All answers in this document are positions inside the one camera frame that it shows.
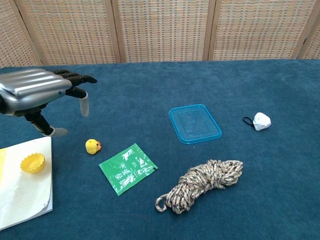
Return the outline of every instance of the yellow cupcake liner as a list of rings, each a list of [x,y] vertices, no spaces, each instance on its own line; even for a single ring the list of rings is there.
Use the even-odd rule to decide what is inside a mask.
[[[45,156],[41,153],[33,153],[23,159],[20,168],[26,173],[34,174],[45,167],[45,162]]]

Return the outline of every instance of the rope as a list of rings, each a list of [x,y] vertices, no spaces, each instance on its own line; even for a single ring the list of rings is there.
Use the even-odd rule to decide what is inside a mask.
[[[205,164],[192,167],[179,178],[178,185],[156,199],[155,208],[161,213],[167,210],[167,206],[176,214],[189,211],[201,194],[211,189],[224,189],[225,186],[236,184],[242,174],[242,168],[243,163],[238,160],[212,159]],[[163,207],[160,207],[162,199],[165,199],[165,202]]]

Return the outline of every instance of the white face mask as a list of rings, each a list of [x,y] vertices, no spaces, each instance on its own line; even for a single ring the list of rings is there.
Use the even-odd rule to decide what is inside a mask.
[[[244,117],[242,119],[246,124],[254,127],[255,130],[260,131],[262,129],[266,129],[271,125],[270,117],[265,115],[262,112],[258,112],[255,116],[253,121],[249,117]]]

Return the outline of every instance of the blue carpet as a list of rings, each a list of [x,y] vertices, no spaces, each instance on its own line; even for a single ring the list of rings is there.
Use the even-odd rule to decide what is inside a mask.
[[[91,75],[90,114],[64,96],[42,114],[66,136],[52,139],[53,211],[0,232],[33,239],[320,239],[320,60],[252,60],[48,66]],[[8,73],[22,68],[3,68]],[[222,137],[181,143],[168,112],[204,104]],[[272,125],[242,122],[263,112]],[[40,138],[23,117],[0,115],[0,148]],[[86,140],[102,143],[88,155]],[[121,196],[98,164],[137,143],[158,170]],[[157,212],[189,168],[240,160],[239,182],[201,195],[191,210]]]

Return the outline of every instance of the plastic tray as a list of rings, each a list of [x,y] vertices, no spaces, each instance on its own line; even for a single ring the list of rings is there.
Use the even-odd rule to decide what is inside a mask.
[[[220,138],[222,131],[203,104],[181,106],[169,111],[178,139],[184,144],[195,144]]]

